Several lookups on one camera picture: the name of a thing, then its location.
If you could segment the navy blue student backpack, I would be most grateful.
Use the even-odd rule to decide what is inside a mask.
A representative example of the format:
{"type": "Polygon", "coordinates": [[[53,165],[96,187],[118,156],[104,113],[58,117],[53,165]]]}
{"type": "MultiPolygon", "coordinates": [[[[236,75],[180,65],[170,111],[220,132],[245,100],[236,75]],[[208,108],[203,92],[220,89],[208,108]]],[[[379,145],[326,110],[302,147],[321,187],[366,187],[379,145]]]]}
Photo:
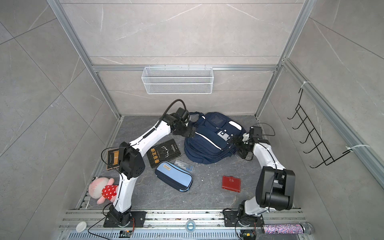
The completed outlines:
{"type": "Polygon", "coordinates": [[[239,123],[218,112],[192,112],[190,115],[199,116],[196,121],[191,121],[195,127],[194,137],[185,138],[184,142],[184,151],[190,161],[209,165],[236,153],[234,140],[246,133],[239,123]]]}

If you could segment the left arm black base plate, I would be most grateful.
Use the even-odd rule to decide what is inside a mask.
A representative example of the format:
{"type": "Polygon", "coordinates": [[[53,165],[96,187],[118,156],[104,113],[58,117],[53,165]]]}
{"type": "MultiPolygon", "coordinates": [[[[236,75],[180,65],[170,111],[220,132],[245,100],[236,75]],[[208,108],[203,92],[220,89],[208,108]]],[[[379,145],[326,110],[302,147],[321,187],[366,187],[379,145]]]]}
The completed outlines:
{"type": "Polygon", "coordinates": [[[133,228],[139,227],[142,228],[144,226],[144,222],[146,219],[146,212],[130,212],[127,220],[124,220],[123,223],[118,223],[118,221],[112,216],[112,214],[107,214],[106,219],[104,221],[104,228],[133,228]]]}

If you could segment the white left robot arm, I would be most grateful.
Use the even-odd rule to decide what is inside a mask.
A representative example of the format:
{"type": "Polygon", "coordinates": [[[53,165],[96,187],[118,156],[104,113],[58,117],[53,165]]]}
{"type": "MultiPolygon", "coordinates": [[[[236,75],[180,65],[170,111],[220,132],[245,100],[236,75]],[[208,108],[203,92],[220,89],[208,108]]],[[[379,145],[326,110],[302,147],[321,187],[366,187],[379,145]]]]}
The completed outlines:
{"type": "Polygon", "coordinates": [[[179,108],[175,113],[163,114],[156,124],[143,135],[130,143],[123,142],[119,146],[119,187],[117,198],[113,203],[112,213],[124,215],[130,212],[132,195],[137,178],[144,172],[143,157],[147,151],[170,133],[193,137],[193,125],[190,124],[190,113],[185,108],[179,108]]]}

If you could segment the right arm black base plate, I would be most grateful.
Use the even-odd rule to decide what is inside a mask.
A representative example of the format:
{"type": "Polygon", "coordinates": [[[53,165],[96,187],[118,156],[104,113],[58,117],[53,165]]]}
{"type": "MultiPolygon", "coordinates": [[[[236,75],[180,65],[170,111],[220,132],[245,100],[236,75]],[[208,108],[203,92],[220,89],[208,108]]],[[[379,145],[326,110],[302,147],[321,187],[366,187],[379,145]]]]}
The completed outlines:
{"type": "Polygon", "coordinates": [[[249,216],[239,210],[224,209],[222,211],[226,227],[261,227],[262,217],[249,216]]]}

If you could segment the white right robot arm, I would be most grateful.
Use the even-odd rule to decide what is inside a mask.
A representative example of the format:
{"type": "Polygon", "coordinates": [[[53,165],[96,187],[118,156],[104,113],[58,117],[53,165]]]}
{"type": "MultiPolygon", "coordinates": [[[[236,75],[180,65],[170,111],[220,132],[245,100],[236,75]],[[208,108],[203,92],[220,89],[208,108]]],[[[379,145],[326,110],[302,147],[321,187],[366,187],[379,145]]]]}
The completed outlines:
{"type": "Polygon", "coordinates": [[[286,169],[263,138],[261,127],[252,126],[248,133],[234,139],[237,155],[262,167],[255,196],[239,205],[239,217],[260,217],[263,213],[290,210],[293,207],[296,175],[286,169]]]}

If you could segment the black book gold lettering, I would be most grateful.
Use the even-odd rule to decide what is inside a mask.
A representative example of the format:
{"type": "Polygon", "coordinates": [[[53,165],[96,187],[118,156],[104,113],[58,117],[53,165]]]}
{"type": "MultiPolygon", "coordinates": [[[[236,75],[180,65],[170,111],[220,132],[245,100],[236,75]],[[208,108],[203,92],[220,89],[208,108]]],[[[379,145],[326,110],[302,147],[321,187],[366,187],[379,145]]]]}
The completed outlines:
{"type": "Polygon", "coordinates": [[[174,139],[152,146],[147,151],[151,168],[156,168],[161,162],[169,162],[182,155],[174,139]]]}

